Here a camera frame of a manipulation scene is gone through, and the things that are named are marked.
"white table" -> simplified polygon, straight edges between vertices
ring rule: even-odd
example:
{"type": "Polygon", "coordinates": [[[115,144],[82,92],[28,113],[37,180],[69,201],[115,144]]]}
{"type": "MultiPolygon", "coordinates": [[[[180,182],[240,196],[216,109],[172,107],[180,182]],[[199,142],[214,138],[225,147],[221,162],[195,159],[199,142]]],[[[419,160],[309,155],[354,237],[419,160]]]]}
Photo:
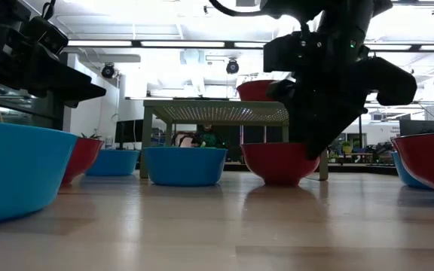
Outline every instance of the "white table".
{"type": "MultiPolygon", "coordinates": [[[[151,144],[153,116],[166,125],[165,144],[170,146],[173,124],[206,124],[238,126],[280,126],[283,141],[289,141],[289,115],[278,102],[231,102],[197,100],[145,100],[142,149],[151,144]]],[[[140,178],[148,178],[145,155],[140,160],[140,178]]],[[[328,157],[323,152],[319,165],[319,179],[328,179],[328,157]]]]}

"person in green shirt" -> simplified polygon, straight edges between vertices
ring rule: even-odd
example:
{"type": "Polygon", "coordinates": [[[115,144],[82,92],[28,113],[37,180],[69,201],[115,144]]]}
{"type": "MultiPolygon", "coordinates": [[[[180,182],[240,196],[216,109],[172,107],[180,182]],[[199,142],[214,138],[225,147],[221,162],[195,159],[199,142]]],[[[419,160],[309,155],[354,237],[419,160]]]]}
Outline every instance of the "person in green shirt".
{"type": "Polygon", "coordinates": [[[211,124],[204,124],[203,130],[196,133],[196,136],[205,142],[207,148],[223,148],[224,143],[220,136],[212,129],[211,124]]]}

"security camera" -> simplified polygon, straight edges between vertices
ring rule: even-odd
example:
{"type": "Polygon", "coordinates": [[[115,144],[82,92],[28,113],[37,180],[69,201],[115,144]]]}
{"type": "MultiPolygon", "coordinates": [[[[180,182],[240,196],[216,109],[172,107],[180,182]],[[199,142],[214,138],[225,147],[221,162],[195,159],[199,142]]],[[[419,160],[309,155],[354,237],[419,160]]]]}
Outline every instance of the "security camera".
{"type": "Polygon", "coordinates": [[[230,59],[229,63],[227,64],[226,71],[230,75],[235,75],[239,72],[239,64],[237,64],[236,59],[230,59]]]}
{"type": "Polygon", "coordinates": [[[102,69],[102,76],[107,79],[113,79],[118,76],[118,70],[115,69],[114,63],[106,63],[102,69]]]}

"white ceiling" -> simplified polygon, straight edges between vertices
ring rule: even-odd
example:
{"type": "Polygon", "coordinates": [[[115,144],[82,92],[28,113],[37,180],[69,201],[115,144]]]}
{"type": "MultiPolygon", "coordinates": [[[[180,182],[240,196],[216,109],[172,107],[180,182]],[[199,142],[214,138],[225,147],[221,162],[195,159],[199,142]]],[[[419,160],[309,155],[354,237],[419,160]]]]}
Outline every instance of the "white ceiling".
{"type": "MultiPolygon", "coordinates": [[[[23,0],[41,11],[48,0],[23,0]]],[[[236,0],[221,0],[236,8],[236,0]]],[[[292,31],[297,21],[284,17],[228,17],[207,0],[58,0],[51,20],[74,39],[187,39],[270,41],[292,31]],[[207,6],[208,14],[203,7],[207,6]]],[[[394,7],[374,18],[367,42],[434,42],[434,15],[430,8],[394,7]]],[[[138,54],[148,80],[174,88],[188,84],[194,70],[180,66],[180,51],[171,49],[95,49],[88,54],[138,54]]],[[[260,72],[260,50],[205,50],[205,55],[237,58],[240,75],[260,72]]],[[[434,53],[379,53],[378,56],[414,70],[419,81],[431,78],[434,53]]],[[[235,84],[237,75],[227,75],[224,65],[205,65],[199,72],[205,84],[235,84]]]]}

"floor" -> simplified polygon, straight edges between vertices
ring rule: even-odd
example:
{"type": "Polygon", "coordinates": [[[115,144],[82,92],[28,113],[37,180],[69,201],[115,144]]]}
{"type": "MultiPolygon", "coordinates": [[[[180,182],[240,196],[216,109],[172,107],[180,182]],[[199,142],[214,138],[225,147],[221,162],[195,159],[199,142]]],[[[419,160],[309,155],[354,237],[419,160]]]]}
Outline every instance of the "floor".
{"type": "Polygon", "coordinates": [[[251,173],[207,188],[82,178],[0,224],[0,271],[434,271],[434,192],[393,176],[315,177],[299,188],[251,173]]]}

